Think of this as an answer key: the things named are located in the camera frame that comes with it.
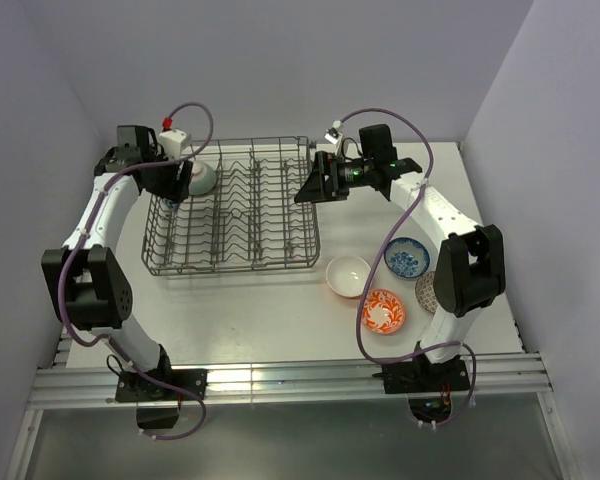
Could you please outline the pale green bowl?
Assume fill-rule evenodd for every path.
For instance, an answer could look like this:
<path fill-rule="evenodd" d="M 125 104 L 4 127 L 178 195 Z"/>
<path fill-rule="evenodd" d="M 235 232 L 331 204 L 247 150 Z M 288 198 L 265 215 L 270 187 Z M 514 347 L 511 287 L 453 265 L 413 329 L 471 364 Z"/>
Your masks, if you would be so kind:
<path fill-rule="evenodd" d="M 189 181 L 189 195 L 201 196 L 211 192 L 216 183 L 215 170 L 203 161 L 193 163 Z"/>

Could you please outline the orange floral pattern bowl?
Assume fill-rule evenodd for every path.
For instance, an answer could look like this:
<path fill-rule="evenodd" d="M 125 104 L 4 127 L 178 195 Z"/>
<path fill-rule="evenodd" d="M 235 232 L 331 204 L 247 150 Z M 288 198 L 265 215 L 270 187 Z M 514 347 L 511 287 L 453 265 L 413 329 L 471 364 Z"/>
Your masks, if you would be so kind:
<path fill-rule="evenodd" d="M 404 302 L 387 289 L 370 290 L 365 298 L 361 324 L 369 331 L 380 335 L 391 335 L 405 323 L 407 310 Z"/>

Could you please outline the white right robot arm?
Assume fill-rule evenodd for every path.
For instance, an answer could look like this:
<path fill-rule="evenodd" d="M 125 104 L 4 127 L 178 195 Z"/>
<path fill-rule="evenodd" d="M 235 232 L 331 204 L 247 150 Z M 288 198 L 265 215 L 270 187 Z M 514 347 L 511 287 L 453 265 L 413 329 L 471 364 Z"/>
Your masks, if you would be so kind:
<path fill-rule="evenodd" d="M 359 131 L 359 157 L 340 150 L 318 151 L 294 200 L 297 203 L 344 201 L 351 189 L 370 187 L 401 207 L 437 250 L 434 293 L 438 308 L 410 354 L 424 357 L 413 365 L 415 383 L 432 390 L 448 374 L 445 363 L 464 347 L 475 319 L 506 286 L 504 242 L 500 229 L 469 218 L 430 185 L 430 173 L 413 159 L 400 158 L 386 124 Z"/>

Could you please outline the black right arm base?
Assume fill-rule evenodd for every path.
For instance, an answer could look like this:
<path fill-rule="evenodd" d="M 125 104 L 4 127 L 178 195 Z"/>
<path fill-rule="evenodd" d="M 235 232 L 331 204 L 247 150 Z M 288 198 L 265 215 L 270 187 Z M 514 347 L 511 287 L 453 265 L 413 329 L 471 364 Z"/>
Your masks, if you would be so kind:
<path fill-rule="evenodd" d="M 431 363 L 425 354 L 413 360 L 382 365 L 372 375 L 386 394 L 451 393 L 469 391 L 471 375 L 459 354 L 442 363 Z"/>

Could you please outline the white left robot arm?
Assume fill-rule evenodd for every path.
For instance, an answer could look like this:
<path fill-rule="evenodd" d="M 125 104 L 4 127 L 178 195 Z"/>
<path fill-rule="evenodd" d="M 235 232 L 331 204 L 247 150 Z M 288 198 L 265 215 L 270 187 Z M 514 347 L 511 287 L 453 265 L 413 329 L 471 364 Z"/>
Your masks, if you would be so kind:
<path fill-rule="evenodd" d="M 115 250 L 131 208 L 141 193 L 174 203 L 188 195 L 192 165 L 180 158 L 190 137 L 165 128 L 123 125 L 117 144 L 94 168 L 85 211 L 63 245 L 43 253 L 41 266 L 58 319 L 83 347 L 104 342 L 123 373 L 138 379 L 152 399 L 175 386 L 164 348 L 134 318 L 133 292 Z"/>

